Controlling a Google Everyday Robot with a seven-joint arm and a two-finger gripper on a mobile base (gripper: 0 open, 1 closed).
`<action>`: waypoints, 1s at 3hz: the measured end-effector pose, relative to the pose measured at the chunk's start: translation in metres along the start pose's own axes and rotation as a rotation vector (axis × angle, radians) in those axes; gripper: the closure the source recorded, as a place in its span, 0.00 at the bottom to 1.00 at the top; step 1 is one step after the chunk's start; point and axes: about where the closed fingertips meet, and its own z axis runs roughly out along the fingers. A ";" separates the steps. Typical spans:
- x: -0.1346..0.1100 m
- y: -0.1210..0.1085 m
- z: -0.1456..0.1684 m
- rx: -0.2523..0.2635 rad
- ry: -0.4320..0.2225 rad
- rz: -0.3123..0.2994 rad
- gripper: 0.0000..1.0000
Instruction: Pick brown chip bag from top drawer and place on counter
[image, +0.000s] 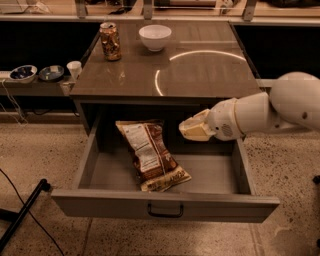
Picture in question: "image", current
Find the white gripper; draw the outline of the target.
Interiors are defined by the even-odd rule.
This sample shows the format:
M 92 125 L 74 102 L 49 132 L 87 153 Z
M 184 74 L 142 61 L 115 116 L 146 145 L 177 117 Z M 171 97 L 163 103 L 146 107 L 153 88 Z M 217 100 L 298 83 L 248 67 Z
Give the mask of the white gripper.
M 191 141 L 208 141 L 213 136 L 222 141 L 243 137 L 236 121 L 236 103 L 236 98 L 221 101 L 211 110 L 205 109 L 186 119 L 179 125 L 181 134 Z

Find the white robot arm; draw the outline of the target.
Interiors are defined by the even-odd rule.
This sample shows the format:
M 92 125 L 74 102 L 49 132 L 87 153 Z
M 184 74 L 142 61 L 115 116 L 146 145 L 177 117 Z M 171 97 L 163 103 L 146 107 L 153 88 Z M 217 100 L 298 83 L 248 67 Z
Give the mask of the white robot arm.
M 304 72 L 287 73 L 268 92 L 221 101 L 179 124 L 183 137 L 192 141 L 230 141 L 252 132 L 304 128 L 320 129 L 320 79 Z

